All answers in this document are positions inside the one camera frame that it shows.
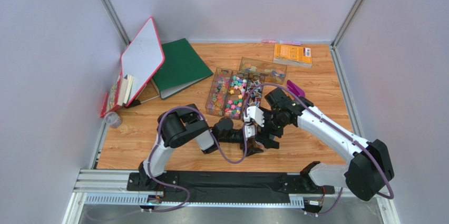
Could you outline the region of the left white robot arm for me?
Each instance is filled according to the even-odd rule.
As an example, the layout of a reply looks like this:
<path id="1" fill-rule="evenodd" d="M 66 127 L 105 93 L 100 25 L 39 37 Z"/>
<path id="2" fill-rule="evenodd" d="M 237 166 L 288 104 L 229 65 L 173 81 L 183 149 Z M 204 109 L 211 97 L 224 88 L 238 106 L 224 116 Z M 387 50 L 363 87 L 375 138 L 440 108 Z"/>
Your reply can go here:
<path id="1" fill-rule="evenodd" d="M 139 166 L 141 181 L 152 188 L 155 178 L 165 171 L 165 166 L 176 148 L 195 140 L 204 154 L 220 150 L 220 143 L 243 145 L 243 157 L 249 154 L 249 139 L 256 136 L 257 127 L 252 121 L 242 129 L 234 129 L 230 118 L 221 118 L 210 127 L 194 104 L 177 106 L 158 118 L 157 138 L 148 157 Z"/>

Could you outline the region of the clear plastic jar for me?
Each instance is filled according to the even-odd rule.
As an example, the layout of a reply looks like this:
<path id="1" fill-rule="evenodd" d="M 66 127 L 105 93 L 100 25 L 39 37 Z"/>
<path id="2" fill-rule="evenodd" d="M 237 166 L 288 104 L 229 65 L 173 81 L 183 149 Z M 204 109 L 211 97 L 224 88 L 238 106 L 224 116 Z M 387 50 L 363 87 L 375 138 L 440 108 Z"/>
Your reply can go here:
<path id="1" fill-rule="evenodd" d="M 253 139 L 252 141 L 255 148 L 265 150 L 265 146 L 261 142 L 257 141 L 256 139 Z"/>

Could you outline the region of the three-compartment clear candy box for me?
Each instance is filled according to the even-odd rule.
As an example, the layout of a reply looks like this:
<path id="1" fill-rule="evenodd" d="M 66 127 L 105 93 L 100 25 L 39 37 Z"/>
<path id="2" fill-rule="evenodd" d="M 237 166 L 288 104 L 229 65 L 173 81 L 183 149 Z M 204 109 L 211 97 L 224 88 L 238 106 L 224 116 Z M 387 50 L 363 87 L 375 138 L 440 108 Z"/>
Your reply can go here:
<path id="1" fill-rule="evenodd" d="M 217 68 L 205 105 L 207 114 L 241 120 L 245 105 L 260 106 L 263 88 L 249 92 L 264 82 L 259 73 Z"/>

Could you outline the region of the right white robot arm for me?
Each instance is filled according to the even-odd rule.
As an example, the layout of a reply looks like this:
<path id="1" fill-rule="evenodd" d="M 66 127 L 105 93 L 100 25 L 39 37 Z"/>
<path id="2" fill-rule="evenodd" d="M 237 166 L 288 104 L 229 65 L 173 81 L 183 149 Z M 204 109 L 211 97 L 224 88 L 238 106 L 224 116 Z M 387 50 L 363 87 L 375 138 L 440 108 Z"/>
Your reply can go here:
<path id="1" fill-rule="evenodd" d="M 347 188 L 364 201 L 375 195 L 393 199 L 390 181 L 394 170 L 386 144 L 346 130 L 305 97 L 289 97 L 287 91 L 281 86 L 272 90 L 265 96 L 270 108 L 251 106 L 245 120 L 255 122 L 261 133 L 277 137 L 282 136 L 284 127 L 294 125 L 313 134 L 344 160 L 344 164 L 317 161 L 305 167 L 302 176 L 312 186 Z"/>

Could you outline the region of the single clear candy box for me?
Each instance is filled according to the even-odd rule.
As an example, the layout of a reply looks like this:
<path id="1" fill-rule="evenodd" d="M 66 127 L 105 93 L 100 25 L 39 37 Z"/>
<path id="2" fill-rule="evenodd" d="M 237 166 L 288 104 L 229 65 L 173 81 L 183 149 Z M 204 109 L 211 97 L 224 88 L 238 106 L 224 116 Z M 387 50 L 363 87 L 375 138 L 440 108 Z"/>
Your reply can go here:
<path id="1" fill-rule="evenodd" d="M 242 57 L 239 66 L 240 71 L 258 73 L 265 77 L 266 82 L 282 85 L 287 75 L 287 66 Z"/>

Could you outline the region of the purple plastic scoop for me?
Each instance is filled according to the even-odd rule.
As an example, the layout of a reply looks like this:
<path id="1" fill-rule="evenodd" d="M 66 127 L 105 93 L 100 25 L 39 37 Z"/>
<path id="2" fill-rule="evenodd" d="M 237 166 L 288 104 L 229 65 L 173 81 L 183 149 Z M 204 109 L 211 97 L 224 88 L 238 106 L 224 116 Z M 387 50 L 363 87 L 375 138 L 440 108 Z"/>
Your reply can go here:
<path id="1" fill-rule="evenodd" d="M 291 80 L 287 80 L 287 89 L 297 97 L 305 97 L 305 91 L 293 83 Z"/>

